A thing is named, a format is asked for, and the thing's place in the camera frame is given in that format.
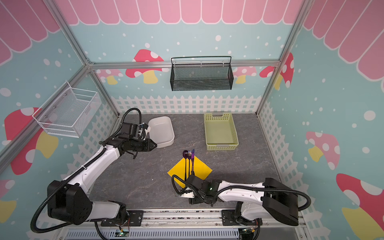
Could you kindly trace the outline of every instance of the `white spot on mushroom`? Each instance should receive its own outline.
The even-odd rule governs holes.
[[[1,143],[4,145],[4,146],[6,146],[6,145],[8,145],[8,143],[10,143],[11,142],[11,140],[4,140],[4,141],[2,141]]]
[[[11,95],[11,91],[8,88],[0,88],[0,94],[4,97],[9,97]]]
[[[25,160],[29,163],[33,163],[33,159],[35,158],[35,151],[36,149],[32,149],[32,150],[29,150],[26,154],[25,154]]]
[[[373,186],[373,185],[371,185],[371,184],[369,184],[369,183],[360,181],[360,184],[361,184],[362,188],[363,188],[367,193],[369,193],[369,194],[371,194],[371,195],[375,195],[375,196],[377,196],[377,195],[380,195],[380,194],[383,192],[383,190],[382,190],[381,188],[378,188],[378,187],[376,187],[376,186]]]
[[[9,180],[6,184],[5,184],[5,188],[6,189],[11,189],[13,187],[13,185],[15,184],[15,180]]]
[[[334,151],[336,154],[340,154],[340,146],[335,146]]]
[[[151,52],[151,57],[153,57],[153,58],[158,58],[159,56],[158,56],[156,53]]]
[[[376,117],[376,113],[372,110],[366,111],[364,113],[364,119],[367,121],[372,121],[373,119],[375,119],[375,117]]]
[[[33,108],[22,108],[20,111],[25,116],[31,116],[35,112],[35,110]]]
[[[323,144],[323,150],[324,150],[324,151],[328,151],[328,150],[329,150],[329,145],[326,144],[326,143],[324,143],[324,144]]]
[[[347,189],[347,190],[344,190],[343,193],[349,198],[352,200],[352,202],[356,203],[358,206],[360,206],[360,199],[359,197],[357,196],[356,193],[354,193],[353,191]]]
[[[362,152],[363,152],[363,153],[369,153],[369,152],[370,152],[370,149],[367,148],[367,147],[363,147],[363,148],[362,148]]]
[[[329,162],[329,163],[328,163],[328,167],[329,167],[331,170],[334,170],[334,169],[335,169],[335,165],[333,164],[333,162]]]

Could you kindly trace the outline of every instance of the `gray table surface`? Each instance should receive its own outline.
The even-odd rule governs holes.
[[[210,207],[190,205],[188,199],[175,197],[167,172],[182,159],[183,150],[196,151],[196,156],[211,169],[207,180],[220,179],[233,183],[259,183],[266,177],[278,180],[255,114],[233,114],[239,146],[233,151],[207,151],[203,114],[143,114],[142,121],[169,116],[175,142],[151,152],[139,152],[135,160],[126,153],[114,161],[96,180],[92,201],[114,200],[130,209]],[[138,115],[129,114],[125,122],[137,123]],[[236,202],[217,202],[214,207],[235,207]]]

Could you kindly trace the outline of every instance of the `mushroom illustration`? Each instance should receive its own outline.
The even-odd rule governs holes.
[[[340,147],[336,137],[331,134],[323,134],[321,132],[307,132],[306,144],[310,142],[314,145],[308,149],[308,152],[315,162],[318,162],[324,155],[331,170],[334,170],[339,164]]]
[[[96,73],[103,83],[105,82],[105,79],[107,79],[107,83],[109,85],[115,85],[118,83],[114,76],[123,76],[118,69],[98,69]]]
[[[0,198],[2,198],[15,184],[14,180],[0,180]],[[16,208],[16,201],[0,200],[0,223],[5,223]]]
[[[275,85],[274,85],[274,87],[277,91],[280,90],[280,84],[281,84],[281,81],[283,79],[285,82],[285,86],[287,88],[289,88],[289,86],[291,86],[292,78],[293,78],[293,71],[294,71],[293,55],[292,55],[292,53],[289,53],[287,61],[285,62],[283,69],[281,70],[279,76],[277,77],[277,80],[276,80]],[[260,72],[260,77],[262,77],[262,78],[269,77],[270,75],[272,75],[272,72],[273,72],[273,67],[268,66]]]
[[[238,67],[235,68],[233,71],[233,76],[237,77],[236,83],[242,84],[245,83],[245,76],[256,76],[256,68],[255,67]]]
[[[346,174],[338,174],[336,183],[353,204],[358,206],[356,209],[341,209],[356,236],[367,240],[384,236],[383,189]]]
[[[147,49],[140,49],[134,59],[132,60],[133,62],[163,62],[164,60],[157,55],[156,53],[149,51]],[[143,74],[144,76],[144,83],[146,84],[151,84],[151,83],[157,83],[158,79],[155,76],[154,71],[163,71],[163,72],[168,72],[168,68],[144,68],[144,69],[127,69],[125,74],[130,77],[130,78],[135,78]]]
[[[8,144],[14,137],[32,120],[32,114],[38,108],[23,108],[10,113],[4,120],[5,135],[7,140],[3,144]],[[27,145],[12,160],[11,168],[14,174],[21,175],[26,173],[32,166],[35,151],[40,150],[44,157],[49,158],[59,144],[57,137],[48,135],[43,129],[32,137]]]

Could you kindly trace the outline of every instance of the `black mesh basket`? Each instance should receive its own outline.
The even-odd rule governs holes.
[[[231,59],[230,56],[171,58],[172,91],[232,89]]]

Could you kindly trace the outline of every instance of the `white wire basket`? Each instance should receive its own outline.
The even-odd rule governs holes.
[[[65,84],[69,87],[43,109],[49,98],[32,116],[48,134],[80,137],[101,106],[101,99],[98,92]]]

